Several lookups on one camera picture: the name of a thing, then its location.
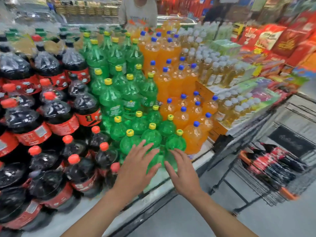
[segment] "red bottle cap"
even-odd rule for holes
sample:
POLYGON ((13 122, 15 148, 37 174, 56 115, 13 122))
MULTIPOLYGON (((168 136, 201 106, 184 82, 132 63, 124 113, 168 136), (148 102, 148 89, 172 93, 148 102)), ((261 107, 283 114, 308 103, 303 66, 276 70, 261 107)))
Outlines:
POLYGON ((38 145, 35 145, 29 148, 28 152, 30 153, 30 155, 38 155, 42 152, 42 149, 38 145))
POLYGON ((94 134, 97 134, 97 133, 100 132, 100 127, 98 127, 98 126, 96 125, 96 126, 92 127, 91 130, 92 130, 92 132, 93 132, 94 134))
POLYGON ((117 173, 120 169, 120 165, 118 162, 115 162, 111 165, 111 171, 112 173, 117 173))
POLYGON ((101 151, 106 151, 108 149, 109 149, 109 143, 103 142, 103 143, 100 144, 100 150, 101 151))
POLYGON ((42 41, 43 39, 41 38, 40 35, 34 35, 32 36, 32 40, 35 42, 39 42, 39 41, 42 41))
POLYGON ((68 157, 68 162, 71 165, 77 164, 80 162, 80 157, 77 154, 73 154, 71 156, 68 157))
POLYGON ((63 137, 63 142, 65 144, 70 144, 73 140, 74 140, 74 138, 71 135, 66 135, 63 137))
POLYGON ((8 84, 4 84, 2 86, 3 90, 5 90, 6 92, 13 92, 16 90, 15 84, 13 83, 8 83, 8 84))
POLYGON ((43 95, 46 100, 54 100, 56 98, 56 94, 53 91, 47 91, 43 95))
POLYGON ((48 78, 40 79, 39 82, 42 86, 49 86, 51 84, 48 78))
POLYGON ((16 102, 15 99, 8 98, 6 100, 1 101, 1 105, 5 109, 5 108, 16 107, 18 106, 18 103, 16 102))

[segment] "hand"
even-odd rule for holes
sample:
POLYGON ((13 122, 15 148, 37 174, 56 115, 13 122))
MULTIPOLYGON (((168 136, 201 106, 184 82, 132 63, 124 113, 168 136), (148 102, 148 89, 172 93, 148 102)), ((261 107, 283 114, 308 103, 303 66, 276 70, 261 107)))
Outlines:
POLYGON ((144 190, 161 166, 161 163, 154 165, 146 174, 150 161, 159 153, 159 149, 152 149, 145 155, 153 146, 153 143, 144 146, 145 142, 146 140, 142 140, 138 146, 133 145, 113 186, 113 190, 117 191, 125 204, 144 190))
POLYGON ((179 149, 169 151, 174 155, 177 162, 178 173, 176 174, 168 161, 165 161, 165 167, 176 190, 186 199, 200 195, 203 191, 200 187, 198 175, 186 153, 179 149))

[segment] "display shelf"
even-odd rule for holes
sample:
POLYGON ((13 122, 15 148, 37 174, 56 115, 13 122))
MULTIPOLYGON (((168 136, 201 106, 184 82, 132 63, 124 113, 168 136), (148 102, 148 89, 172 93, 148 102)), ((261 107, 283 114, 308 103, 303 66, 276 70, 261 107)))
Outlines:
MULTIPOLYGON (((200 152, 195 155, 196 158, 192 163, 195 170, 206 164, 212 158, 214 153, 209 151, 211 147, 211 143, 206 141, 200 152)), ((157 200, 164 197, 164 195, 169 193, 172 189, 173 184, 167 171, 164 168, 160 168, 157 174, 152 178, 150 184, 144 190, 144 193, 135 198, 135 200, 128 205, 129 207, 113 220, 103 236, 109 236, 114 231, 117 231, 125 223, 136 218, 140 212, 144 211, 157 200)), ((105 190, 96 198, 82 198, 79 205, 69 214, 56 213, 52 222, 47 227, 34 232, 24 232, 22 237, 61 236, 61 234, 64 233, 71 225, 87 213, 104 194, 105 190)))

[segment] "floor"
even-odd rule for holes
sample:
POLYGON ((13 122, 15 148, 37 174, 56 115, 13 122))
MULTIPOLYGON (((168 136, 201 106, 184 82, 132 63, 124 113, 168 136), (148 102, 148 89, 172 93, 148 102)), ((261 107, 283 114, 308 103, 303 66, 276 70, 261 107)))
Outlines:
MULTIPOLYGON (((207 191, 222 177, 233 156, 228 156, 211 171, 200 178, 202 188, 207 191)), ((249 187, 234 173, 226 178, 249 201, 256 197, 249 187)), ((238 215, 238 220, 264 237, 315 236, 316 232, 316 183, 312 184, 295 202, 285 202, 270 207, 260 200, 238 215)), ((225 184, 212 198, 231 211, 244 205, 244 202, 225 184)), ((215 236, 200 214, 182 196, 177 196, 151 218, 140 225, 128 237, 189 237, 215 236)))

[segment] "green soda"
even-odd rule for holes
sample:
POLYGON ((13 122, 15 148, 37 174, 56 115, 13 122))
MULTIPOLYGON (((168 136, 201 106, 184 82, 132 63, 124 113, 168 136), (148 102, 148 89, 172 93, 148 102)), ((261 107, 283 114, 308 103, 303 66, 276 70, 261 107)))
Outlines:
MULTIPOLYGON (((146 140, 146 145, 153 143, 154 145, 148 150, 151 151, 154 148, 159 148, 161 143, 161 134, 159 131, 156 130, 156 124, 150 123, 149 128, 142 134, 141 137, 142 140, 146 140)), ((148 165, 148 169, 150 170, 154 165, 156 165, 159 162, 163 162, 162 159, 159 158, 159 153, 157 153, 154 158, 151 160, 151 162, 148 165)))
POLYGON ((138 39, 132 40, 133 45, 129 51, 126 52, 126 73, 134 73, 137 64, 144 64, 144 56, 138 47, 138 39))
POLYGON ((109 54, 109 50, 111 47, 112 47, 111 34, 108 31, 105 31, 103 43, 100 46, 105 56, 109 54))
POLYGON ((160 124, 159 132, 162 136, 161 145, 164 146, 168 137, 176 132, 176 125, 173 123, 173 115, 168 115, 168 119, 160 124))
POLYGON ((122 156, 123 161, 126 155, 128 155, 128 153, 132 149, 133 145, 137 146, 140 142, 141 142, 141 139, 138 136, 134 135, 134 131, 132 129, 128 129, 126 131, 126 136, 123 137, 119 145, 121 152, 125 155, 125 156, 122 156))
POLYGON ((140 89, 144 85, 146 77, 142 72, 142 64, 136 64, 135 67, 136 69, 133 72, 134 81, 136 82, 137 87, 140 89))
POLYGON ((109 77, 109 65, 107 63, 106 57, 98 46, 98 41, 95 39, 91 40, 91 50, 87 54, 87 63, 89 66, 89 72, 91 75, 91 80, 96 78, 94 70, 101 69, 104 79, 109 77))
POLYGON ((82 49, 79 50, 79 53, 85 59, 87 59, 88 53, 91 51, 91 49, 92 49, 92 44, 91 44, 91 41, 90 41, 90 33, 89 32, 84 32, 83 33, 83 45, 82 45, 82 49))
POLYGON ((182 137, 183 130, 178 129, 176 134, 173 134, 168 137, 166 142, 166 150, 167 153, 165 155, 165 160, 169 162, 169 164, 174 168, 174 170, 178 169, 177 162, 174 159, 174 155, 169 150, 174 150, 175 148, 185 151, 186 149, 186 142, 185 139, 182 137))
POLYGON ((105 84, 104 84, 105 77, 103 76, 103 72, 101 69, 94 69, 94 78, 90 84, 91 93, 98 99, 100 102, 100 95, 104 93, 105 84))
POLYGON ((136 112, 136 118, 132 121, 132 129, 134 134, 141 136, 148 129, 148 121, 143 117, 141 111, 136 112))
POLYGON ((156 104, 158 94, 158 87, 154 82, 154 74, 148 72, 148 78, 141 86, 140 95, 142 96, 142 106, 146 113, 148 113, 152 106, 156 104))
POLYGON ((122 50, 119 46, 119 39, 117 37, 112 37, 112 47, 108 53, 108 61, 109 61, 109 70, 111 75, 116 74, 115 67, 121 66, 123 74, 126 73, 126 61, 125 55, 123 54, 122 50))
POLYGON ((100 104, 103 115, 108 117, 120 116, 123 112, 121 93, 112 85, 112 79, 104 80, 105 88, 100 95, 100 104))
POLYGON ((153 105, 152 111, 150 111, 147 115, 147 120, 149 121, 149 123, 155 123, 157 128, 162 122, 162 116, 158 109, 159 109, 159 106, 153 105))
POLYGON ((139 89, 134 83, 134 76, 127 74, 126 78, 127 84, 121 91, 124 102, 124 117, 126 119, 134 119, 135 112, 140 108, 141 97, 139 89))
POLYGON ((122 122, 122 117, 121 116, 114 117, 114 124, 110 130, 110 137, 113 140, 111 144, 114 147, 119 148, 121 140, 126 135, 126 131, 127 131, 127 127, 124 124, 124 122, 122 122))
POLYGON ((121 66, 116 66, 116 75, 112 78, 113 86, 119 90, 122 91, 123 87, 127 85, 127 78, 122 72, 121 66))

